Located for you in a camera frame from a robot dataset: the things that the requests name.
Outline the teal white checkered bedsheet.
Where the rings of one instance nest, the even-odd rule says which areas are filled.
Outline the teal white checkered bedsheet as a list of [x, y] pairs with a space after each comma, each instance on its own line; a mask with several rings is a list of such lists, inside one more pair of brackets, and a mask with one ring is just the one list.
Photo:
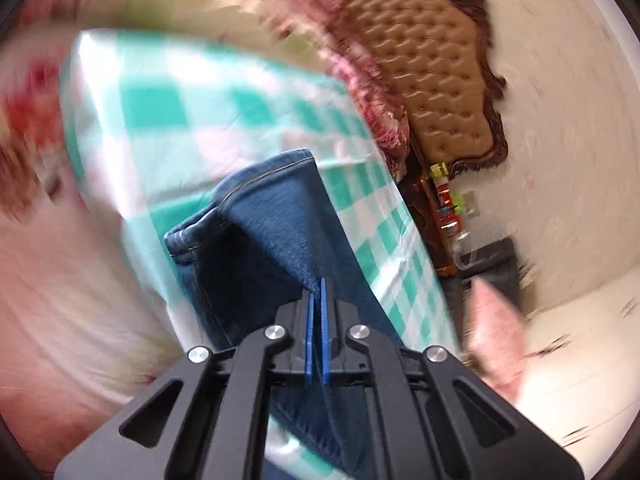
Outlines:
[[206, 208], [226, 177], [307, 150], [399, 344], [457, 349], [418, 228], [338, 80], [222, 44], [89, 30], [70, 49], [60, 102], [81, 195], [182, 348], [216, 349], [166, 233]]

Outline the blue denim pants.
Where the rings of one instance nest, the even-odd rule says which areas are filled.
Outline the blue denim pants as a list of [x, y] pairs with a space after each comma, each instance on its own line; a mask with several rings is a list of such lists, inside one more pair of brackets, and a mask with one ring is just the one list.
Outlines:
[[[294, 150], [222, 180], [210, 204], [165, 235], [205, 333], [218, 350], [269, 324], [322, 278], [360, 321], [401, 342], [373, 295], [310, 151]], [[375, 476], [362, 389], [277, 388], [273, 418], [309, 451], [355, 479]]]

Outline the pink upper pillow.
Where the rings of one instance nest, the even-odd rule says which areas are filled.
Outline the pink upper pillow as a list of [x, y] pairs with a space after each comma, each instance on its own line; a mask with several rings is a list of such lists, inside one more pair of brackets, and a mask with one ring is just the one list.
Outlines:
[[464, 348], [480, 378], [514, 404], [526, 367], [524, 321], [510, 300], [484, 278], [466, 295]]

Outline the tufted tan leather headboard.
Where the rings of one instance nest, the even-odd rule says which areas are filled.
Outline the tufted tan leather headboard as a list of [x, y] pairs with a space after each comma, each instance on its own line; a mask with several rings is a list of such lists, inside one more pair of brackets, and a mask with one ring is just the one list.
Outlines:
[[500, 114], [506, 81], [489, 65], [485, 0], [342, 0], [399, 93], [413, 151], [450, 176], [508, 156]]

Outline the dark wooden nightstand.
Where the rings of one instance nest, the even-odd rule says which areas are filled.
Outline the dark wooden nightstand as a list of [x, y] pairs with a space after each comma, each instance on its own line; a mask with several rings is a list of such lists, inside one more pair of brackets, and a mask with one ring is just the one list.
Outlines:
[[398, 184], [402, 199], [418, 228], [436, 273], [439, 276], [454, 276], [458, 269], [450, 254], [448, 238], [440, 226], [433, 187], [413, 153], [408, 156], [406, 166], [407, 173]]

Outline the red floral blanket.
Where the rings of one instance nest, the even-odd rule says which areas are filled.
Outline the red floral blanket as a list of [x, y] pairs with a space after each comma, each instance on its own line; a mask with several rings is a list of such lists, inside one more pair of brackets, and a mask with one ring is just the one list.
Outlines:
[[346, 84], [395, 179], [408, 116], [341, 0], [1, 0], [1, 210], [22, 220], [60, 192], [58, 75], [78, 32], [116, 27], [213, 39]]

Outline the colourful items on nightstand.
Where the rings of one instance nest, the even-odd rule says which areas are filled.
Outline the colourful items on nightstand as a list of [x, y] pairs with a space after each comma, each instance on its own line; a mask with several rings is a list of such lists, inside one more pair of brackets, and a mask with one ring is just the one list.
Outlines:
[[468, 236], [463, 222], [465, 201], [460, 194], [450, 188], [448, 167], [440, 162], [432, 165], [428, 173], [436, 191], [440, 227], [453, 240], [463, 240]]

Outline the black leather chair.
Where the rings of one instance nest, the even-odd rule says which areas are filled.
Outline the black leather chair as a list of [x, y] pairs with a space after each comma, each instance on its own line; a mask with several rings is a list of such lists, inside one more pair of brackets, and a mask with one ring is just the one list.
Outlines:
[[464, 338], [464, 293], [471, 286], [471, 278], [484, 278], [509, 299], [518, 312], [522, 310], [518, 256], [511, 237], [468, 252], [461, 256], [461, 261], [466, 266], [465, 270], [439, 278], [459, 344]]

